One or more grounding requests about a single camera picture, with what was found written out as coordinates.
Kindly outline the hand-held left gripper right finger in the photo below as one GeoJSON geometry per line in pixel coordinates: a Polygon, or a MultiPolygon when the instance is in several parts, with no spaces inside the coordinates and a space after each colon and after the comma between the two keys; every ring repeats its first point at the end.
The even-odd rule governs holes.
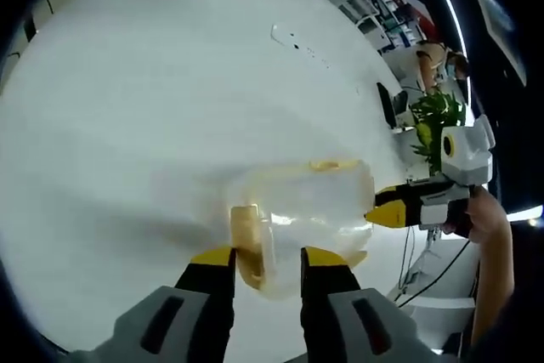
{"type": "Polygon", "coordinates": [[[416,323],[348,263],[317,247],[301,250],[300,313],[308,362],[441,362],[416,323]]]}

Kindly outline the person's right hand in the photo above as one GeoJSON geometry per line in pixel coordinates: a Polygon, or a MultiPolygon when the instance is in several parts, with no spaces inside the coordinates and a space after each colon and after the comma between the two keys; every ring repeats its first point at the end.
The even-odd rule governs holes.
{"type": "Polygon", "coordinates": [[[468,239],[484,250],[505,251],[512,246],[512,231],[499,201],[484,187],[477,186],[468,200],[465,214],[473,225],[468,239]]]}

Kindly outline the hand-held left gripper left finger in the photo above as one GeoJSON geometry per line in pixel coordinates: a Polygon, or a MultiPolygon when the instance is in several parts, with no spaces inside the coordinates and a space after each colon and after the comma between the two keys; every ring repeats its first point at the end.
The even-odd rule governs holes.
{"type": "Polygon", "coordinates": [[[234,248],[190,260],[175,286],[161,286],[117,318],[107,362],[221,362],[234,323],[234,248]]]}

